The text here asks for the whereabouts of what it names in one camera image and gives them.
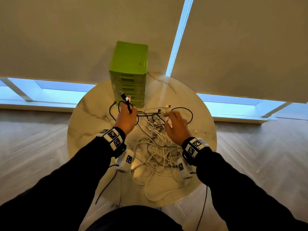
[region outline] wrist-mounted tracker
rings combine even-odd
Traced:
[[[204,147],[209,147],[209,145],[200,138],[193,138],[187,142],[186,146],[183,146],[182,156],[186,159],[189,165],[196,165],[194,162],[195,157]]]
[[[115,158],[118,158],[126,150],[124,140],[115,128],[102,130],[96,135],[96,137],[103,137],[107,140],[113,150],[113,156]]]

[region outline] herringbone floor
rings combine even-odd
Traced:
[[[68,161],[69,118],[69,113],[0,110],[0,204]],[[296,218],[308,222],[308,121],[218,122],[216,127],[217,151],[225,160],[287,206]],[[184,230],[195,230],[204,199],[203,185],[162,211]],[[91,205],[80,230],[114,208],[100,199],[96,206]],[[213,208],[210,190],[198,230],[227,230]]]

